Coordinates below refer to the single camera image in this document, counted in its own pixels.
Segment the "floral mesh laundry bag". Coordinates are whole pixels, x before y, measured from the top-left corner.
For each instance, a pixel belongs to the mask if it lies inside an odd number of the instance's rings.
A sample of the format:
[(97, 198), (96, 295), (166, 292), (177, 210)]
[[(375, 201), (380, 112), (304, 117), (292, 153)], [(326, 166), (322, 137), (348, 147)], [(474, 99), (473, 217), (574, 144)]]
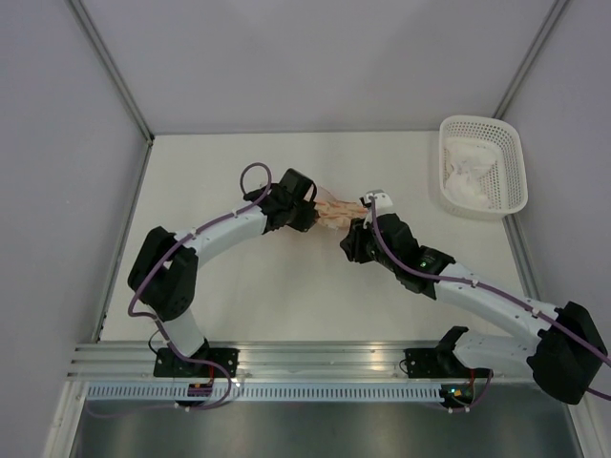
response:
[(348, 230), (354, 219), (364, 219), (368, 214), (360, 201), (340, 200), (325, 188), (318, 189), (314, 202), (317, 223), (331, 230)]

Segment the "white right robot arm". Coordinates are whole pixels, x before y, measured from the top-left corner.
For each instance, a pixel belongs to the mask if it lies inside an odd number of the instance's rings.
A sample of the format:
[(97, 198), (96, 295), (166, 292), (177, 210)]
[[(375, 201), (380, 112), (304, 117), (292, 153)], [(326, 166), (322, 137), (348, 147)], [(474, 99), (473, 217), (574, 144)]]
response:
[(587, 393), (609, 400), (591, 386), (610, 358), (583, 306), (558, 307), (489, 285), (453, 257), (419, 244), (395, 214), (353, 220), (340, 246), (349, 261), (376, 262), (408, 291), (458, 306), (504, 332), (492, 336), (455, 325), (427, 349), (426, 360), (406, 350), (409, 377), (522, 377), (568, 405)]

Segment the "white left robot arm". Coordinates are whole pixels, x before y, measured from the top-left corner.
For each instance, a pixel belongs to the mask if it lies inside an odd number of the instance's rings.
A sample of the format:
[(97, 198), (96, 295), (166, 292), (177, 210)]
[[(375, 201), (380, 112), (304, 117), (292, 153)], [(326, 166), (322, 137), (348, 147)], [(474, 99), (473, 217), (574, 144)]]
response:
[(134, 293), (128, 315), (153, 320), (176, 356), (176, 368), (189, 378), (199, 377), (210, 364), (209, 343), (191, 311), (202, 267), (244, 241), (283, 227), (304, 233), (318, 218), (312, 179), (289, 168), (274, 182), (265, 164), (255, 162), (245, 170), (254, 168), (265, 171), (267, 183), (248, 192), (241, 175), (242, 206), (193, 229), (152, 229), (128, 275)]

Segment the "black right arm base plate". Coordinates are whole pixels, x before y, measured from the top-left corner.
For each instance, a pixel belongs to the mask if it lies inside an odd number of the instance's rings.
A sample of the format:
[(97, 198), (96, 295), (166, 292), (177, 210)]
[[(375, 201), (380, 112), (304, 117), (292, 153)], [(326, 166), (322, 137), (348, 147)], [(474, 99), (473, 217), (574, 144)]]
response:
[(462, 379), (470, 381), (472, 371), (452, 352), (435, 348), (406, 348), (403, 367), (410, 379)]

